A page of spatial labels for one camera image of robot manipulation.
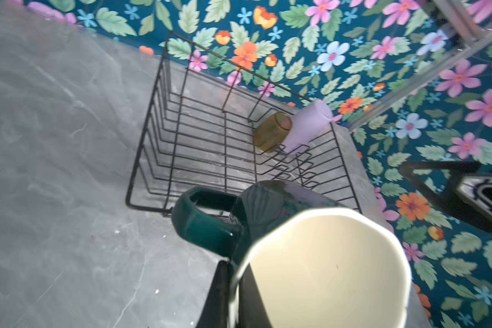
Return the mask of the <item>lilac plastic cup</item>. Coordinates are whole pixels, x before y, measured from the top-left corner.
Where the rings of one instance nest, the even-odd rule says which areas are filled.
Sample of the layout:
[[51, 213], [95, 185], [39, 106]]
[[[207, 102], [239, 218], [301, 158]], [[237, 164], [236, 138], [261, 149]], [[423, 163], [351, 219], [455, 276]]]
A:
[[332, 120], [333, 113], [326, 102], [314, 100], [291, 118], [292, 128], [281, 144], [283, 151], [292, 154], [308, 145]]

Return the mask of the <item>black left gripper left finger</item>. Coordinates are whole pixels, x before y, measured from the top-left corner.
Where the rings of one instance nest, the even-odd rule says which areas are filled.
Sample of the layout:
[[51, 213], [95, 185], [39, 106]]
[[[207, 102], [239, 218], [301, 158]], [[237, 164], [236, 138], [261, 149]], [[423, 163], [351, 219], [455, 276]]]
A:
[[257, 283], [248, 266], [238, 286], [238, 310], [229, 309], [230, 263], [217, 264], [197, 327], [270, 327]]

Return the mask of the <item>green mug cream inside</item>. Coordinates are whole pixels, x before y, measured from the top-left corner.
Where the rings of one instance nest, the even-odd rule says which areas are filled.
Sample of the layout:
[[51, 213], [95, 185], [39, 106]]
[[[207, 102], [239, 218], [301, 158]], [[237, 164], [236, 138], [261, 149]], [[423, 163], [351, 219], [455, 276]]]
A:
[[280, 180], [239, 195], [195, 187], [171, 220], [230, 263], [231, 310], [251, 267], [270, 327], [405, 326], [411, 269], [399, 240], [321, 194]]

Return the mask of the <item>amber textured glass cup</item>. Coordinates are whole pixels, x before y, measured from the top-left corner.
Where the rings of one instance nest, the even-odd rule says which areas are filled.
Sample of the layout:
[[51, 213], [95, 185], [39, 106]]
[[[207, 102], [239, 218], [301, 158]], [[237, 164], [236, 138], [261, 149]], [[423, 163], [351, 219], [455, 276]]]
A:
[[290, 117], [277, 112], [254, 130], [254, 145], [263, 152], [272, 153], [286, 139], [291, 128]]

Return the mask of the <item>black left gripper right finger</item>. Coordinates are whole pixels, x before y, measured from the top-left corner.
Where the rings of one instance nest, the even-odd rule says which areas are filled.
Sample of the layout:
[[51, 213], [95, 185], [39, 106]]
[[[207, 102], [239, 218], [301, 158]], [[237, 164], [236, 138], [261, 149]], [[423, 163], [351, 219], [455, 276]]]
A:
[[[448, 171], [443, 191], [421, 181], [416, 172], [422, 169]], [[492, 235], [492, 170], [478, 161], [407, 161], [399, 172], [436, 209]]]

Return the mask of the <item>black wire dish rack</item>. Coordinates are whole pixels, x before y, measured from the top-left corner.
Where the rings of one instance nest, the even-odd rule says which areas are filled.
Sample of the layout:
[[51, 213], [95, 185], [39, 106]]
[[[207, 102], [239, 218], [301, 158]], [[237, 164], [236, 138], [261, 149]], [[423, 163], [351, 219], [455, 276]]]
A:
[[206, 55], [210, 65], [230, 68], [235, 78], [243, 75], [223, 50], [168, 34], [125, 196], [130, 209], [168, 216], [193, 187], [238, 195], [262, 180], [283, 180], [361, 210], [335, 123], [294, 153], [280, 145], [261, 150], [254, 143], [255, 129], [274, 114], [297, 113], [268, 89], [290, 90], [267, 73], [246, 71], [254, 82], [249, 89], [199, 72], [194, 51]]

